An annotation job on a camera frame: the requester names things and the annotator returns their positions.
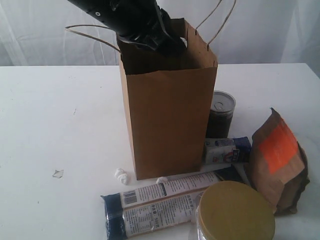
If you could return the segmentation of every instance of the paper bag handle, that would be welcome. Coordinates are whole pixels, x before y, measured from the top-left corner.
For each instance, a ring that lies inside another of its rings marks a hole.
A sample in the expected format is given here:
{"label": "paper bag handle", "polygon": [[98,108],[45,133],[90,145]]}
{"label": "paper bag handle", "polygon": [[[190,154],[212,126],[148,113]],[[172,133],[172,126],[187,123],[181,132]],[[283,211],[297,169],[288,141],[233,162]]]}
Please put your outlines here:
{"label": "paper bag handle", "polygon": [[[212,12],[210,12],[210,14],[195,28],[195,34],[197,35],[197,29],[216,11],[216,9],[219,7],[219,5],[221,4],[222,0],[219,0],[218,4],[216,5],[216,7],[212,10]],[[230,12],[228,13],[228,15],[225,17],[221,27],[219,28],[219,30],[217,31],[217,33],[213,36],[213,38],[211,38],[211,40],[208,42],[208,44],[206,45],[207,48],[209,49],[209,45],[212,43],[213,40],[215,40],[215,38],[218,36],[218,34],[221,32],[221,30],[224,28],[226,22],[228,21],[231,13],[233,12],[235,5],[236,5],[237,0],[234,0],[233,2],[233,6],[230,10]]]}
{"label": "paper bag handle", "polygon": [[83,32],[80,32],[80,31],[75,31],[75,30],[71,30],[72,28],[76,28],[76,27],[96,27],[96,28],[102,28],[102,29],[109,29],[109,27],[106,27],[106,26],[100,26],[100,25],[93,25],[93,24],[79,24],[79,25],[72,25],[72,26],[66,26],[64,29],[68,32],[71,32],[73,34],[77,34],[77,35],[80,35],[80,36],[83,36],[83,37],[86,37],[86,38],[89,38],[89,39],[93,39],[93,40],[96,40],[100,43],[103,43],[103,44],[106,44],[108,45],[109,47],[113,48],[114,50],[118,51],[120,54],[121,54],[121,51],[119,50],[119,48],[115,47],[114,45],[112,45],[111,43],[107,42],[107,41],[104,41],[100,38],[97,38],[95,36],[91,36],[89,34],[85,34]]}

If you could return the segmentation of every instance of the gold lid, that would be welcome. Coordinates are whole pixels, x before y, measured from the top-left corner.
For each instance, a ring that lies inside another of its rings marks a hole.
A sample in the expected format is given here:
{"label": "gold lid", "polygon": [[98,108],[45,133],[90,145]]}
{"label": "gold lid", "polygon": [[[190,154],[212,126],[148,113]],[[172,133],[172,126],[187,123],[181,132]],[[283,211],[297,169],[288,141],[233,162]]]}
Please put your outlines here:
{"label": "gold lid", "polygon": [[235,181],[221,181],[203,194],[198,220],[207,240],[272,240],[275,217],[263,196]]}

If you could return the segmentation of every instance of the jar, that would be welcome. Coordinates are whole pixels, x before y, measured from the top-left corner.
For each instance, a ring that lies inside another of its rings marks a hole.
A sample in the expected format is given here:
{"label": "jar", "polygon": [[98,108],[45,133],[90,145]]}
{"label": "jar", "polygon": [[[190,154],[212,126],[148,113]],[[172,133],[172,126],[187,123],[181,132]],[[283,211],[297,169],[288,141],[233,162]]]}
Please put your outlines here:
{"label": "jar", "polygon": [[236,107],[236,100],[229,93],[214,91],[205,137],[226,139]]}
{"label": "jar", "polygon": [[195,211],[197,240],[272,240],[275,217],[253,188],[221,181],[201,196]]}

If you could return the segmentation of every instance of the dark can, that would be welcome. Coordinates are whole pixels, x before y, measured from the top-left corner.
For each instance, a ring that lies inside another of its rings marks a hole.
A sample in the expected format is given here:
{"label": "dark can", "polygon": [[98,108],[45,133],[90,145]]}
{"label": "dark can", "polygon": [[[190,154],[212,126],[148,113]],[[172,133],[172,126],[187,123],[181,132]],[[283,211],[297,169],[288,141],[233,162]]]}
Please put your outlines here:
{"label": "dark can", "polygon": [[205,134],[206,138],[228,138],[235,107],[236,100],[229,93],[223,91],[213,92],[213,100]]}

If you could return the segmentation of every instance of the white backdrop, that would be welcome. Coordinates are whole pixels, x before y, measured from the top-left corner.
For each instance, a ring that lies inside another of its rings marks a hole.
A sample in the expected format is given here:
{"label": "white backdrop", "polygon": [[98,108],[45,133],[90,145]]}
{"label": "white backdrop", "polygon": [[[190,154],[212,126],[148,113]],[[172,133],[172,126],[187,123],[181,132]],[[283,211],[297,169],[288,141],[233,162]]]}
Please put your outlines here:
{"label": "white backdrop", "polygon": [[[197,26],[219,0],[158,0],[173,18]],[[233,0],[223,0],[199,29],[209,41]],[[65,32],[99,24],[67,0],[0,0],[0,66],[116,65],[114,50]],[[82,29],[115,43],[109,30]],[[307,63],[320,76],[320,0],[237,0],[223,31],[210,45],[220,64]]]}

